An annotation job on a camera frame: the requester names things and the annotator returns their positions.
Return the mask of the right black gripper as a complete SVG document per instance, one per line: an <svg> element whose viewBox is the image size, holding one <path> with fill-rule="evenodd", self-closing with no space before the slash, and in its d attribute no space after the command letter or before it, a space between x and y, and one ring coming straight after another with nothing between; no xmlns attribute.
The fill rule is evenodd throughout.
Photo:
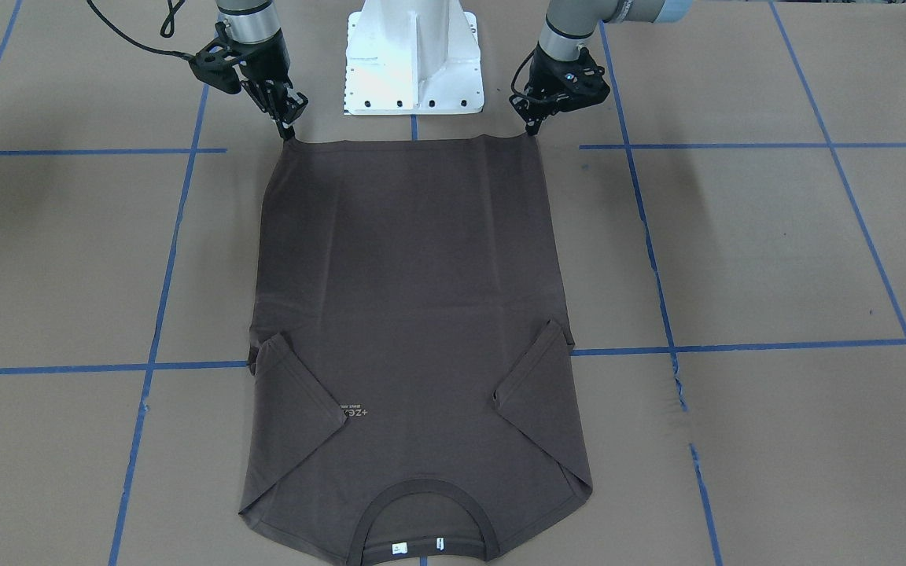
<svg viewBox="0 0 906 566"><path fill-rule="evenodd" d="M271 108L271 118L283 141L295 137L293 125L308 105L308 97L291 92L290 57L283 36L272 36L263 42L236 42L238 64L245 80L245 92L259 108Z"/></svg>

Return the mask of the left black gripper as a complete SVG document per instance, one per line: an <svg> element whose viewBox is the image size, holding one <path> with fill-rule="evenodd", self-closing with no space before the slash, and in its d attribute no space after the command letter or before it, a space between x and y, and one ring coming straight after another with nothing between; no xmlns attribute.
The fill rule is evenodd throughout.
<svg viewBox="0 0 906 566"><path fill-rule="evenodd" d="M581 48L574 61L558 61L536 47L519 64L511 80L510 104L524 120L525 133L536 136L542 119L558 112L597 106L609 96L604 67Z"/></svg>

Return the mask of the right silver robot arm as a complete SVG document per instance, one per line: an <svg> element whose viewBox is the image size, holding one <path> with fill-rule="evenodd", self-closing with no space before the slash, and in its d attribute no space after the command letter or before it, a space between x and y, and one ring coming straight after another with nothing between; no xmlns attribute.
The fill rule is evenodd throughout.
<svg viewBox="0 0 906 566"><path fill-rule="evenodd" d="M281 139L295 136L293 125L308 97L290 78L291 58L279 11L273 1L217 1L229 51L242 73L241 88L277 127Z"/></svg>

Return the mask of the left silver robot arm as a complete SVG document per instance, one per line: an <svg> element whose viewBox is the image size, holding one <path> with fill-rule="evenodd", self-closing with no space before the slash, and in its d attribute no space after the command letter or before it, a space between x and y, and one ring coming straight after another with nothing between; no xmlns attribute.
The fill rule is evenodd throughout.
<svg viewBox="0 0 906 566"><path fill-rule="evenodd" d="M600 24L673 23L689 12L691 1L551 1L538 43L519 64L528 69L524 89L518 74L510 82L510 104L536 136L547 118L597 106L610 94L605 69L588 44Z"/></svg>

